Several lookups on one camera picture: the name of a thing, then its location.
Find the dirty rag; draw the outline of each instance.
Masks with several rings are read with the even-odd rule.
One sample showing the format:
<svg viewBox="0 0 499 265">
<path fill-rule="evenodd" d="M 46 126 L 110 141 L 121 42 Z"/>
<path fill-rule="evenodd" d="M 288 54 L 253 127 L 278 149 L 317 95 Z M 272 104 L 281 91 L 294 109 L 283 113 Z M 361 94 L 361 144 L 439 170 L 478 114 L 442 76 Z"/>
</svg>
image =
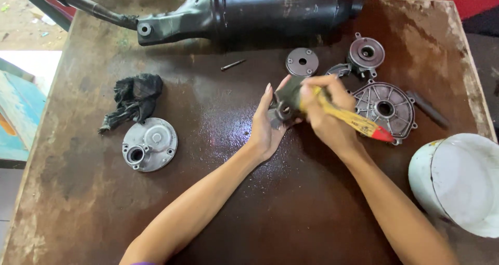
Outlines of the dirty rag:
<svg viewBox="0 0 499 265">
<path fill-rule="evenodd" d="M 142 73 L 118 80 L 114 86 L 116 110 L 106 114 L 99 134 L 114 130 L 130 120 L 141 123 L 149 118 L 162 90 L 163 81 L 159 75 Z"/>
</svg>

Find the fingernail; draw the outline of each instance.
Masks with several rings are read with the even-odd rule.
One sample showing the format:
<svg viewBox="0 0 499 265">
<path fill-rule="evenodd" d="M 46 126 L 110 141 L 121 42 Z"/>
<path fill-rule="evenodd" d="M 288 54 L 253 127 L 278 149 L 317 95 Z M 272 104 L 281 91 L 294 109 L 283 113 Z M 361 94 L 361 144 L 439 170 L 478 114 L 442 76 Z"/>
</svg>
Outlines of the fingernail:
<svg viewBox="0 0 499 265">
<path fill-rule="evenodd" d="M 300 89 L 300 93 L 304 96 L 309 96 L 311 95 L 311 90 L 308 85 L 303 85 Z"/>
</svg>

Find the hand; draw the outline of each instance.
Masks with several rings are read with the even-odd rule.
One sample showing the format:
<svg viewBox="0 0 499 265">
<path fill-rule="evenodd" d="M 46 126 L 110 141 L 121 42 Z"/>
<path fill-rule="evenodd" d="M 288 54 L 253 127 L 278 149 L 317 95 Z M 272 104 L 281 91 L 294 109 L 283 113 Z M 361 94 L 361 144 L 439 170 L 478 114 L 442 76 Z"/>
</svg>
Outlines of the hand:
<svg viewBox="0 0 499 265">
<path fill-rule="evenodd" d="M 307 120 L 322 142 L 340 158 L 358 152 L 362 144 L 355 130 L 336 117 L 326 114 L 310 86 L 326 87 L 331 94 L 332 102 L 349 111 L 354 111 L 355 98 L 346 93 L 345 87 L 336 75 L 306 78 L 300 89 L 300 98 L 307 109 Z"/>
<path fill-rule="evenodd" d="M 277 89 L 281 89 L 291 78 L 288 75 L 280 83 Z M 257 111 L 253 115 L 253 124 L 251 127 L 251 136 L 246 145 L 254 148 L 259 155 L 260 160 L 266 161 L 278 149 L 280 141 L 283 139 L 284 133 L 288 127 L 281 125 L 279 129 L 273 129 L 267 116 L 268 107 L 272 101 L 272 86 L 269 83 L 265 94 L 261 97 Z"/>
</svg>

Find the wooden workbench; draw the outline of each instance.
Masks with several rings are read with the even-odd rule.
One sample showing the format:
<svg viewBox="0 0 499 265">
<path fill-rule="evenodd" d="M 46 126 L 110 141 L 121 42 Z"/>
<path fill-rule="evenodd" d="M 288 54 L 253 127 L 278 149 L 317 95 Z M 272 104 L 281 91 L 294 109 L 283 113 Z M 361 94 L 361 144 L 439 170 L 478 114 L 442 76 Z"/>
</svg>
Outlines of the wooden workbench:
<svg viewBox="0 0 499 265">
<path fill-rule="evenodd" d="M 175 10 L 183 0 L 95 0 L 117 12 Z M 416 109 L 419 128 L 400 146 L 363 139 L 380 168 L 414 200 L 407 169 L 422 145 L 456 133 L 495 140 L 487 106 L 452 1 L 367 0 L 332 38 L 309 40 L 319 73 L 343 62 L 354 33 L 380 41 L 378 81 L 416 90 L 451 120 L 443 131 Z M 240 45 L 208 40 L 141 47 L 136 33 L 78 12 L 24 172 L 3 265 L 117 264 L 128 244 L 171 201 L 248 139 L 268 82 L 303 42 Z M 226 72 L 220 67 L 246 58 Z M 100 136 L 115 108 L 113 86 L 140 72 L 165 82 L 154 117 L 177 130 L 174 159 L 153 173 L 121 154 L 132 123 Z M 497 264 L 499 241 L 436 222 L 464 264 Z M 306 124 L 251 173 L 213 221 L 171 263 L 399 264 L 346 167 Z"/>
</svg>

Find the plastic bucket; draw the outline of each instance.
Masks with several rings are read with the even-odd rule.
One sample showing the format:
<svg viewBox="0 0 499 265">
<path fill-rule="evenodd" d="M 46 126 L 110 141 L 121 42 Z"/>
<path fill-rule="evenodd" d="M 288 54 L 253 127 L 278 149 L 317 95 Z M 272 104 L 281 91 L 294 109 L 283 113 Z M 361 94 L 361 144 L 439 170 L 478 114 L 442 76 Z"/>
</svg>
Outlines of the plastic bucket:
<svg viewBox="0 0 499 265">
<path fill-rule="evenodd" d="M 428 143 L 411 159 L 409 184 L 429 215 L 499 236 L 499 145 L 490 139 L 457 134 Z"/>
</svg>

